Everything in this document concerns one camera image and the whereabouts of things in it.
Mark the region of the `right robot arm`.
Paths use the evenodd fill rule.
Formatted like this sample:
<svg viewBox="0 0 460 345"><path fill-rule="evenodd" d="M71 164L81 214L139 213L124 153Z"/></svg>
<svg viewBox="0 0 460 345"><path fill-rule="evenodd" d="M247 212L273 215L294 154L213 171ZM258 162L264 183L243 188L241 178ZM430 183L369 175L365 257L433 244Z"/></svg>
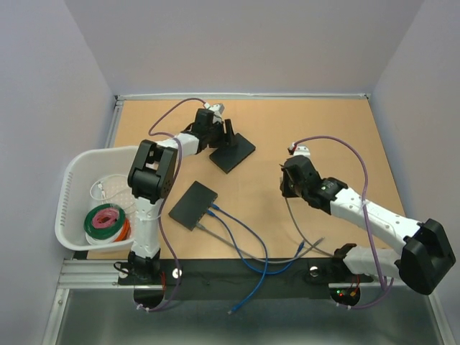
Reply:
<svg viewBox="0 0 460 345"><path fill-rule="evenodd" d="M382 275L402 280L430 295L456 258L444 227L434 219L421 222L393 213L362 197L336 178L322 178L307 156L296 155L281 166L280 190L285 198L302 198L310 207L370 230L387 248L346 244L331 262L332 275Z"/></svg>

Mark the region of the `black network switch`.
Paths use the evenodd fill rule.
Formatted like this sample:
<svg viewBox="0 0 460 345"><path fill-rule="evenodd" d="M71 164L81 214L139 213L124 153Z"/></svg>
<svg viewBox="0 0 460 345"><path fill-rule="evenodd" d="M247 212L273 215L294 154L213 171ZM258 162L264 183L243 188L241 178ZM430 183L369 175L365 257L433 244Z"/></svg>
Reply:
<svg viewBox="0 0 460 345"><path fill-rule="evenodd" d="M194 181L168 215L172 220L192 231L217 198L217 192Z"/></svg>
<svg viewBox="0 0 460 345"><path fill-rule="evenodd" d="M212 163L226 174L229 174L256 150L256 147L240 133L235 135L235 140L234 146L218 148L209 155Z"/></svg>

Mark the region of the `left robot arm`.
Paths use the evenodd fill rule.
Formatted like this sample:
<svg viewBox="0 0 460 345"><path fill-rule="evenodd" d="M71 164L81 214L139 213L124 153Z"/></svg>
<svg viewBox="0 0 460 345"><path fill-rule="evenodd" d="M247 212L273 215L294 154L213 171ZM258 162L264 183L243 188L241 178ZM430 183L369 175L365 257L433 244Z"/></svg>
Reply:
<svg viewBox="0 0 460 345"><path fill-rule="evenodd" d="M137 227L128 263L130 273L142 282L154 282L160 274L160 215L182 159L208 148L226 149L235 144L231 121L222 118L223 112L222 103L206 103L197 110L194 122L179 134L160 132L160 136L167 138L144 139L138 146L127 177L137 208Z"/></svg>

